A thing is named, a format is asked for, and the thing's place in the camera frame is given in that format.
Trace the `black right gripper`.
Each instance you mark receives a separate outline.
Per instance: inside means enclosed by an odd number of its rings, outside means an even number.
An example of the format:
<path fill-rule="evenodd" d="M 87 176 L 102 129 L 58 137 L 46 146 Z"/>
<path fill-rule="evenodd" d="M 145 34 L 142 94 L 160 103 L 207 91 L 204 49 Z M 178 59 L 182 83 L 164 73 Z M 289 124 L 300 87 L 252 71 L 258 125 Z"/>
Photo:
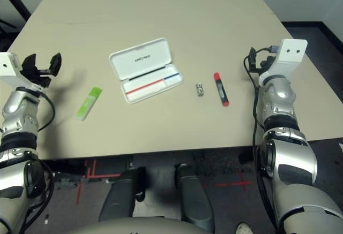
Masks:
<path fill-rule="evenodd" d="M 259 68 L 256 66 L 256 56 L 257 52 L 254 47 L 250 48 L 249 54 L 248 54 L 248 71 L 249 72 L 259 72 Z M 273 56 L 267 56 L 266 60 L 261 61 L 260 63 L 260 68 L 262 70 L 268 70 L 271 65 L 274 62 L 274 57 Z"/>

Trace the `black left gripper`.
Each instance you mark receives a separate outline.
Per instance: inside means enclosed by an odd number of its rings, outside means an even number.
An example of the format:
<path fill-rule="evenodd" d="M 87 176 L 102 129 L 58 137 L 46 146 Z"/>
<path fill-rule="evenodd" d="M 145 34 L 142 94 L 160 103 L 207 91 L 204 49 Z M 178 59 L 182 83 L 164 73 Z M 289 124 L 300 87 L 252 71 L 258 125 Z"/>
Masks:
<path fill-rule="evenodd" d="M 41 87 L 48 87 L 51 82 L 49 75 L 56 77 L 62 65 L 62 56 L 58 52 L 50 61 L 50 67 L 46 70 L 38 70 L 35 66 L 36 54 L 27 56 L 22 63 L 21 74 L 34 84 Z"/>

